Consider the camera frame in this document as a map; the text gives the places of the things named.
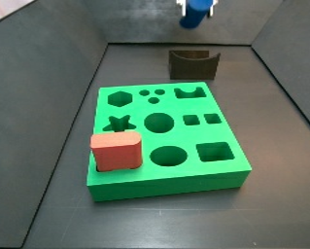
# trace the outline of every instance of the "circular hole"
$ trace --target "circular hole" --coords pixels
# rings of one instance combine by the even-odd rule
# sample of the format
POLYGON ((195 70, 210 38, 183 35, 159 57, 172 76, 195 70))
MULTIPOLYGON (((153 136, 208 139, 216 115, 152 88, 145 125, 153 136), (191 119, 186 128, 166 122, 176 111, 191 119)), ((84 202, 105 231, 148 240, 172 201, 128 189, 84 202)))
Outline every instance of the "circular hole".
POLYGON ((176 166, 187 159, 187 152, 176 146, 163 146, 151 152, 149 157, 159 166, 176 166))
POLYGON ((155 94, 163 95, 163 94, 164 94, 164 90, 163 90, 163 89, 156 89, 156 90, 155 90, 155 94))
POLYGON ((141 96, 147 96, 149 94, 149 92, 145 89, 143 89, 143 90, 140 90, 139 94, 141 96))
POLYGON ((152 113, 144 119, 144 126, 153 133, 164 133, 174 127, 174 120, 164 113, 152 113))
POLYGON ((149 103, 158 104, 159 103, 159 99, 156 97, 151 97, 149 98, 149 103))

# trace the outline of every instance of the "square hole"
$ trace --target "square hole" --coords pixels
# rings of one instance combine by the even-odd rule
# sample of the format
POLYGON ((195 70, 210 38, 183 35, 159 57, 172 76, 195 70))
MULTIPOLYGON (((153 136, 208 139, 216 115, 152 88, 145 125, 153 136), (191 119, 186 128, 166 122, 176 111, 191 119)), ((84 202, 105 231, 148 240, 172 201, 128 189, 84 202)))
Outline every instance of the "square hole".
POLYGON ((204 143, 196 145, 200 161, 232 160, 234 155, 227 143, 204 143))
POLYGON ((184 115, 183 122, 184 122, 184 125, 199 125, 198 115, 184 115))
POLYGON ((218 116, 218 114, 212 113, 212 114, 203 114, 204 120, 208 124, 220 124, 220 118, 218 116))

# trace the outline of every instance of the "green shape sorter board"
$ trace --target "green shape sorter board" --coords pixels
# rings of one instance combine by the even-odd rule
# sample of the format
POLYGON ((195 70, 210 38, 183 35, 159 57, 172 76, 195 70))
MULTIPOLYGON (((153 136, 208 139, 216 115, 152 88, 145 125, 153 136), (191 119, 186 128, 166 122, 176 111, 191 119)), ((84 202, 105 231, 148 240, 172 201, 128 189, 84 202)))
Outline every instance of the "green shape sorter board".
POLYGON ((128 130, 141 134, 143 164, 99 172, 91 153, 87 187, 95 201, 243 184, 250 164, 206 83, 100 88, 93 133, 128 130))

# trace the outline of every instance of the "red block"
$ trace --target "red block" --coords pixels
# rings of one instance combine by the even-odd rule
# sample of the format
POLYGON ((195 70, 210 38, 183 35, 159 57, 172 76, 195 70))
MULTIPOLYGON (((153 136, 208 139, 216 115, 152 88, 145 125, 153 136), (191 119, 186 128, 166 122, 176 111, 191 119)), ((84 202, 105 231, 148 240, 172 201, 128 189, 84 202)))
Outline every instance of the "red block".
POLYGON ((141 165, 141 137, 136 131, 93 134, 89 147, 97 171, 137 168, 141 165))

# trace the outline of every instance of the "hexagon hole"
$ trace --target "hexagon hole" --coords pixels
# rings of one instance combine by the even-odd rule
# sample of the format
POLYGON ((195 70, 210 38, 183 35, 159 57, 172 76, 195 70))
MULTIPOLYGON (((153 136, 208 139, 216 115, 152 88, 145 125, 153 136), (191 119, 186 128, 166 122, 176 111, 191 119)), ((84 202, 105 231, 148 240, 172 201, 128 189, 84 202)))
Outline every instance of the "hexagon hole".
POLYGON ((117 91, 108 95, 108 105, 121 107, 132 102, 132 95, 125 91, 117 91))

